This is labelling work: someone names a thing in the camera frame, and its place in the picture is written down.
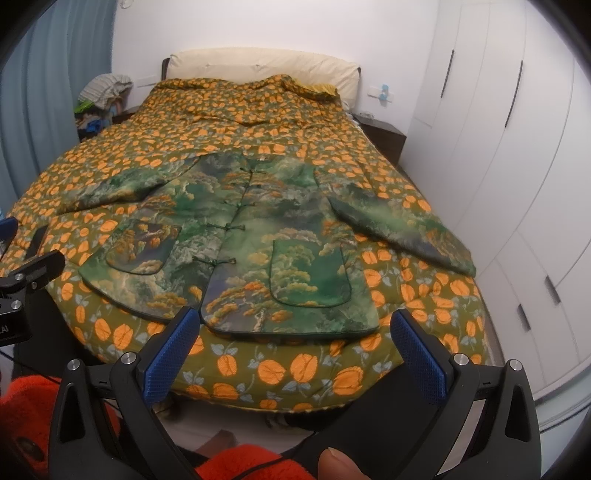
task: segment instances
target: cream headboard cover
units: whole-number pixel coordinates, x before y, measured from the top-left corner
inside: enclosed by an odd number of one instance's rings
[[[215,78],[235,83],[262,80],[285,73],[301,83],[331,83],[337,87],[343,108],[355,106],[359,65],[349,61],[296,50],[226,47],[186,50],[170,56],[167,78]]]

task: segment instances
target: metal screw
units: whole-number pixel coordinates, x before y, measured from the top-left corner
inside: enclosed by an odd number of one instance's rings
[[[76,370],[80,366],[80,360],[75,358],[74,360],[70,360],[68,362],[68,370]]]
[[[467,365],[467,363],[469,362],[468,357],[463,353],[456,353],[453,356],[453,361],[458,365]]]
[[[523,365],[521,364],[521,362],[519,360],[509,360],[509,366],[515,370],[516,372],[518,372],[519,370],[521,370],[523,368]]]
[[[130,365],[132,363],[135,362],[135,360],[137,359],[137,355],[133,352],[125,352],[123,355],[121,355],[121,361],[125,364],[125,365]]]

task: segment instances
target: finger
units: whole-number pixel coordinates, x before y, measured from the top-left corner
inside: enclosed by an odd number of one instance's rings
[[[369,480],[369,478],[343,452],[327,448],[318,460],[318,480]]]

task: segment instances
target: blue gripper pad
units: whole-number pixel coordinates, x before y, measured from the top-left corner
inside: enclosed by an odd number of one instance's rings
[[[201,326],[199,315],[194,309],[187,310],[185,316],[145,370],[144,402],[148,406],[165,399],[199,335],[199,327]]]
[[[0,220],[0,260],[10,247],[12,240],[17,234],[18,220],[14,217],[3,218]]]
[[[421,333],[417,334],[411,327],[410,322],[414,321],[407,310],[394,312],[390,321],[392,341],[425,400],[430,404],[441,405],[447,398],[446,374],[419,337]]]

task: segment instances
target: black button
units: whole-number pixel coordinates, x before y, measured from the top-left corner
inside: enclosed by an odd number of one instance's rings
[[[43,450],[39,448],[32,440],[29,440],[25,437],[17,438],[17,445],[21,448],[23,452],[25,452],[29,457],[37,462],[42,462],[45,459],[45,454]]]

